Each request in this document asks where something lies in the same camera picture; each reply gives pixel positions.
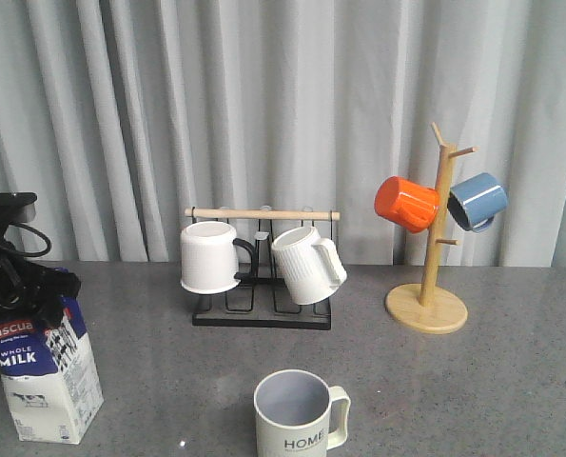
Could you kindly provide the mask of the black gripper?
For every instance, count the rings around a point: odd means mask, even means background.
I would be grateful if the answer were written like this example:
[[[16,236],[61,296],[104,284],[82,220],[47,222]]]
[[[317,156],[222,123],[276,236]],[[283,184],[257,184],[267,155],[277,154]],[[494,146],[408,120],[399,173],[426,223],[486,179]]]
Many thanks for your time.
[[[49,253],[51,241],[29,222],[35,216],[33,192],[0,192],[0,323],[36,319],[47,328],[58,328],[63,319],[63,299],[75,298],[81,282],[72,272],[33,263]],[[18,249],[5,238],[10,226],[25,229],[45,242],[39,251]]]

